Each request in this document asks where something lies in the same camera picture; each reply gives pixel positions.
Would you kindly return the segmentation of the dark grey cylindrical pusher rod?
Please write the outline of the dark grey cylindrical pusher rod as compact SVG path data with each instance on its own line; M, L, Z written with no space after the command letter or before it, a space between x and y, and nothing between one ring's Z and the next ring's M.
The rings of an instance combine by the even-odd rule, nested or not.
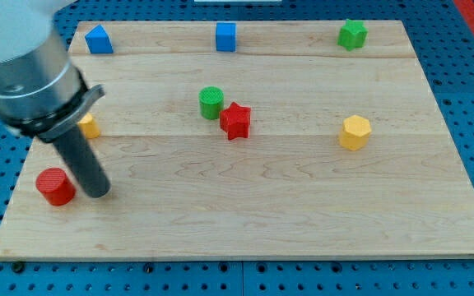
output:
M53 146L87 196L98 198L109 192L110 181L77 125L57 137Z

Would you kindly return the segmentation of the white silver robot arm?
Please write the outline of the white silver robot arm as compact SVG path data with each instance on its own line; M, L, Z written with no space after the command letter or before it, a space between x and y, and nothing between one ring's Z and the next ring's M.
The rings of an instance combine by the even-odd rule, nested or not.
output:
M89 197L110 181L77 126L105 92L72 63L53 17L69 0L0 0L0 119L20 136L51 143Z

